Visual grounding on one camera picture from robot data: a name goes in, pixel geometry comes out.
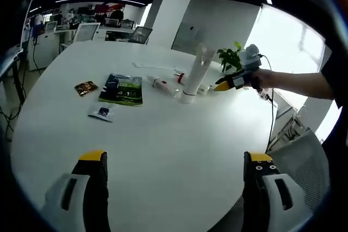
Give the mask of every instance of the potted plant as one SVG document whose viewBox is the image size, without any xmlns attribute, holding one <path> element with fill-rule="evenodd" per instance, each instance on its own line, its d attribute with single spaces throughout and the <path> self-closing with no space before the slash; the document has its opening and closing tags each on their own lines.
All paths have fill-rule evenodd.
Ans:
<svg viewBox="0 0 348 232">
<path fill-rule="evenodd" d="M 219 58 L 221 59 L 222 73 L 231 74 L 241 70 L 241 63 L 239 59 L 239 52 L 242 50 L 241 45 L 238 42 L 234 42 L 237 47 L 237 51 L 233 51 L 230 48 L 223 48 L 217 50 Z"/>
</svg>

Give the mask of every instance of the desk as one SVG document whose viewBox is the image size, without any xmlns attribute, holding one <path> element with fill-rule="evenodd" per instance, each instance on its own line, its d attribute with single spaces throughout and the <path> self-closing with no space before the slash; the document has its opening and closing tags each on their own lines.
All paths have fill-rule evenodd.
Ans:
<svg viewBox="0 0 348 232">
<path fill-rule="evenodd" d="M 35 47 L 34 42 L 35 38 L 31 37 L 29 39 L 27 56 L 30 71 L 36 70 L 36 66 L 38 66 L 39 69 L 46 68 L 59 54 L 58 34 L 47 32 L 38 36 L 37 44 Z"/>
<path fill-rule="evenodd" d="M 94 41 L 105 41 L 107 31 L 131 34 L 134 30 L 130 28 L 99 27 L 94 37 Z"/>
<path fill-rule="evenodd" d="M 197 96 L 182 104 L 151 87 L 147 74 L 175 84 L 171 70 L 190 71 L 194 56 L 157 46 L 76 42 L 32 88 L 17 120 L 11 150 L 14 174 L 35 206 L 78 158 L 108 153 L 112 231 L 207 231 L 242 193 L 244 151 L 264 152 L 271 105 L 254 90 Z M 113 123 L 87 117 L 110 72 L 143 77 L 144 104 L 116 105 Z M 222 76 L 213 62 L 204 79 Z M 100 88 L 79 97 L 74 86 Z"/>
</svg>

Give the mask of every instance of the black sleeve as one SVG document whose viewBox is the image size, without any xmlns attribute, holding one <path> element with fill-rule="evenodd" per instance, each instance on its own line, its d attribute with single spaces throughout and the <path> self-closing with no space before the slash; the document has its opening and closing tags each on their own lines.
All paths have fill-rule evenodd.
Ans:
<svg viewBox="0 0 348 232">
<path fill-rule="evenodd" d="M 330 84 L 337 106 L 347 106 L 348 58 L 339 53 L 332 53 L 321 74 Z"/>
</svg>

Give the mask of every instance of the snack packet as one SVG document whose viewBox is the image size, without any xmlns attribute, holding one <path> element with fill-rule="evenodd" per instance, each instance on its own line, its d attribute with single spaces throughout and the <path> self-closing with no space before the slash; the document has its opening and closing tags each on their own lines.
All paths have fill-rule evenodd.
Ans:
<svg viewBox="0 0 348 232">
<path fill-rule="evenodd" d="M 88 116 L 102 119 L 107 122 L 113 122 L 116 104 L 95 102 L 88 113 Z"/>
<path fill-rule="evenodd" d="M 80 96 L 84 96 L 85 94 L 97 89 L 98 86 L 92 81 L 86 81 L 85 83 L 76 85 L 74 88 Z"/>
</svg>

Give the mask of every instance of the small bottle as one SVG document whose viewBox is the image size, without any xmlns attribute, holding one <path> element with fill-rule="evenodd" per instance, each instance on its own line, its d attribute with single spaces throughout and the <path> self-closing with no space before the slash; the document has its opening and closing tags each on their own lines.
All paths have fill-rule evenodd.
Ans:
<svg viewBox="0 0 348 232">
<path fill-rule="evenodd" d="M 147 79 L 150 81 L 152 87 L 159 88 L 172 97 L 175 97 L 179 93 L 179 89 L 171 86 L 165 80 L 154 77 L 152 74 L 149 74 Z"/>
</svg>

